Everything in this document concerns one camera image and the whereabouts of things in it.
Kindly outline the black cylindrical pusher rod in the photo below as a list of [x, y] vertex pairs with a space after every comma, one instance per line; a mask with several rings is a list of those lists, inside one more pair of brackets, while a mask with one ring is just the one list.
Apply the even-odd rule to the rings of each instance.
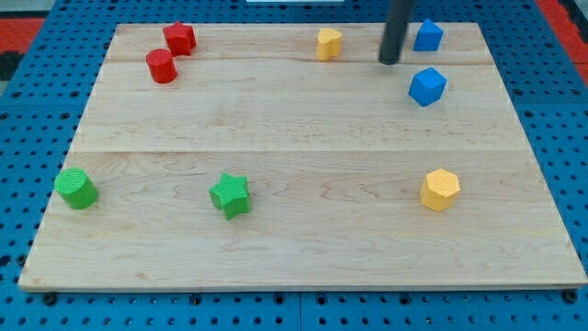
[[379, 61], [382, 64], [394, 65], [400, 60], [414, 8], [415, 0], [390, 0], [379, 49]]

